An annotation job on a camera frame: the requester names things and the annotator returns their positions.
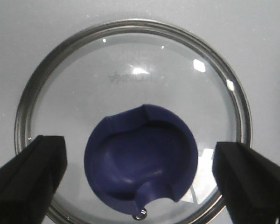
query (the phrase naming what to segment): gray background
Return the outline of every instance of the gray background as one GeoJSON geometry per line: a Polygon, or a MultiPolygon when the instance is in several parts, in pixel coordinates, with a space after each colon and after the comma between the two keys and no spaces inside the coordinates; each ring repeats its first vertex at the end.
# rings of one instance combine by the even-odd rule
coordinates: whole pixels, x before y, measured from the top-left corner
{"type": "MultiPolygon", "coordinates": [[[[0,166],[14,156],[16,107],[40,61],[81,29],[136,17],[180,26],[227,60],[250,103],[253,147],[280,165],[280,0],[0,0],[0,166]]],[[[231,221],[223,211],[212,224],[231,221]]]]}

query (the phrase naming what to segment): petri dish rim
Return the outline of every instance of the petri dish rim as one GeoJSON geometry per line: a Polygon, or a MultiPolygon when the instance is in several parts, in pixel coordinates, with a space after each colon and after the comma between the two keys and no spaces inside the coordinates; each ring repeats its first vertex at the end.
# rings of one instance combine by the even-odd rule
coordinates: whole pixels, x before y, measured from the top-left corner
{"type": "MultiPolygon", "coordinates": [[[[14,126],[16,154],[29,144],[34,106],[43,85],[52,71],[67,56],[82,46],[99,38],[124,33],[153,34],[177,41],[207,60],[224,82],[233,82],[234,89],[228,91],[228,93],[235,109],[236,141],[242,142],[249,147],[252,146],[252,122],[248,101],[236,75],[227,62],[206,42],[186,30],[159,21],[129,19],[103,23],[82,30],[63,41],[43,59],[30,77],[18,105],[14,126]]],[[[223,208],[222,196],[219,191],[216,191],[203,207],[178,223],[206,224],[214,219],[223,208]]],[[[89,224],[64,209],[54,198],[47,215],[58,224],[89,224]]]]}

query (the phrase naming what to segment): white surface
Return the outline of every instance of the white surface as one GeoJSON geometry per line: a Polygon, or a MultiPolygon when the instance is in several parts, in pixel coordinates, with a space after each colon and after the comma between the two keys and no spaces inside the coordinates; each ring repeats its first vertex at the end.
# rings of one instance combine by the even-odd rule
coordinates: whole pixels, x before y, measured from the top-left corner
{"type": "MultiPolygon", "coordinates": [[[[0,0],[0,166],[14,156],[17,103],[39,62],[83,28],[130,17],[170,22],[216,49],[247,94],[253,148],[280,165],[280,0],[0,0]]],[[[225,211],[212,224],[231,221],[225,211]]]]}

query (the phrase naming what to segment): blue object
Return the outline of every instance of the blue object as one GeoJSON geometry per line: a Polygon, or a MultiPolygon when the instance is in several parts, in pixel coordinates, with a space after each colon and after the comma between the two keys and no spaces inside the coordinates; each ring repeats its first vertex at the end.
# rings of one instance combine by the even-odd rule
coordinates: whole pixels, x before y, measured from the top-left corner
{"type": "Polygon", "coordinates": [[[195,139],[169,110],[143,105],[105,117],[85,150],[85,173],[109,207],[138,215],[149,202],[178,202],[191,186],[198,162],[195,139]]]}

